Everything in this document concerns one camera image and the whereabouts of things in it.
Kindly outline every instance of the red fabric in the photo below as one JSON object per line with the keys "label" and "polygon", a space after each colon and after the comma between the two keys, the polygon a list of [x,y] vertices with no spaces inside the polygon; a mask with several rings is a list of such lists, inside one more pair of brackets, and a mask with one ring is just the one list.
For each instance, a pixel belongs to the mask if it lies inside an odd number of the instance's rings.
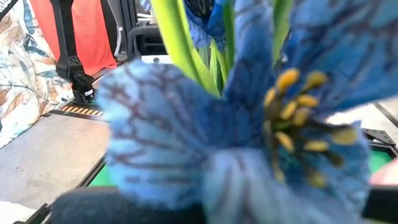
{"label": "red fabric", "polygon": [[[57,30],[50,0],[30,0],[44,38],[56,59],[60,56]],[[75,0],[72,6],[76,51],[85,73],[116,68],[109,46],[100,0]]]}

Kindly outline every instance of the stamen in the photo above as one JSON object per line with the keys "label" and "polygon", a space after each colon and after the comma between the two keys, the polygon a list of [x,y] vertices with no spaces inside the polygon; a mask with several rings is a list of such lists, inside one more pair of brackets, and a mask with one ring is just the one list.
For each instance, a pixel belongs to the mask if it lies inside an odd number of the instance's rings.
{"label": "stamen", "polygon": [[276,164],[273,163],[272,168],[274,169],[275,179],[281,183],[284,183],[285,182],[285,174],[279,168],[279,163],[276,163]]}
{"label": "stamen", "polygon": [[329,162],[331,162],[331,164],[337,168],[342,167],[344,164],[344,159],[334,152],[326,151],[323,153],[323,155],[326,156]]}
{"label": "stamen", "polygon": [[[271,149],[271,166],[274,170],[275,179],[280,182],[285,181],[285,175],[279,166],[279,148],[284,147],[301,164],[303,171],[307,175],[310,185],[316,188],[324,188],[327,185],[326,178],[314,169],[306,160],[305,154],[320,154],[325,156],[334,166],[340,167],[344,160],[341,156],[329,150],[330,145],[327,141],[306,140],[301,135],[301,130],[306,127],[319,129],[332,133],[332,141],[337,144],[352,144],[358,138],[357,133],[352,128],[331,127],[323,123],[309,119],[311,109],[318,106],[319,101],[314,96],[308,94],[311,89],[318,88],[328,81],[328,77],[321,71],[314,71],[308,74],[303,88],[296,96],[290,98],[285,103],[285,93],[297,83],[300,72],[291,68],[281,74],[275,84],[264,97],[264,107],[266,120],[264,122],[264,133],[267,136],[267,143]],[[294,143],[303,144],[302,148],[295,148]]]}
{"label": "stamen", "polygon": [[329,143],[325,141],[308,141],[304,144],[304,150],[312,152],[325,152],[329,149]]}
{"label": "stamen", "polygon": [[274,88],[270,88],[266,94],[266,97],[264,98],[264,107],[269,106],[272,100],[275,99],[276,96],[276,91]]}
{"label": "stamen", "polygon": [[301,95],[297,97],[297,102],[300,106],[306,106],[309,108],[314,108],[318,106],[318,100],[314,96]]}
{"label": "stamen", "polygon": [[284,110],[280,113],[280,118],[287,120],[289,119],[297,109],[297,102],[296,101],[291,101],[288,103]]}
{"label": "stamen", "polygon": [[293,124],[296,126],[303,126],[310,115],[308,108],[299,108],[293,115]]}
{"label": "stamen", "polygon": [[283,133],[282,131],[278,131],[275,133],[275,137],[278,139],[279,143],[286,148],[288,152],[294,152],[293,140],[290,138],[289,135]]}
{"label": "stamen", "polygon": [[358,132],[352,127],[336,130],[333,131],[331,134],[331,140],[341,146],[352,145],[357,139]]}
{"label": "stamen", "polygon": [[277,80],[276,87],[281,92],[284,93],[289,87],[299,79],[300,71],[291,68],[280,75]]}
{"label": "stamen", "polygon": [[308,182],[316,188],[326,187],[326,178],[317,170],[310,169],[308,173]]}
{"label": "stamen", "polygon": [[308,74],[307,80],[304,86],[304,90],[316,88],[322,86],[328,81],[328,77],[321,71],[314,71]]}

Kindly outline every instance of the concrete floor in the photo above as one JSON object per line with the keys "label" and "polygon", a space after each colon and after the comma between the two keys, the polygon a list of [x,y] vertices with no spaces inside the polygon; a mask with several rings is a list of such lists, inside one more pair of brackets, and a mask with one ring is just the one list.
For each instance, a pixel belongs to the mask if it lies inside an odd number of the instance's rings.
{"label": "concrete floor", "polygon": [[74,188],[104,154],[105,123],[52,114],[0,149],[0,200],[39,208]]}

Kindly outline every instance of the floral fabric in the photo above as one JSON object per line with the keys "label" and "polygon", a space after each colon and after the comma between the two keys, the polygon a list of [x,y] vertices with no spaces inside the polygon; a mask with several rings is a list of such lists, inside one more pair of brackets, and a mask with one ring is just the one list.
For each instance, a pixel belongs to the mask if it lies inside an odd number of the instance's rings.
{"label": "floral fabric", "polygon": [[55,64],[29,0],[19,1],[0,21],[0,147],[72,98]]}

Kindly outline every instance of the yellow and black stripe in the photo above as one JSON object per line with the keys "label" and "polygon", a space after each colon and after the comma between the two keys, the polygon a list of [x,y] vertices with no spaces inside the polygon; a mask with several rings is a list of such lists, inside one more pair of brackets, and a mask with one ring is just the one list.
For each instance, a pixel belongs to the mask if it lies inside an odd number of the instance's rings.
{"label": "yellow and black stripe", "polygon": [[50,111],[51,114],[58,114],[63,116],[71,116],[74,118],[83,118],[90,120],[103,120],[103,112],[93,105],[78,105],[69,103],[57,110]]}

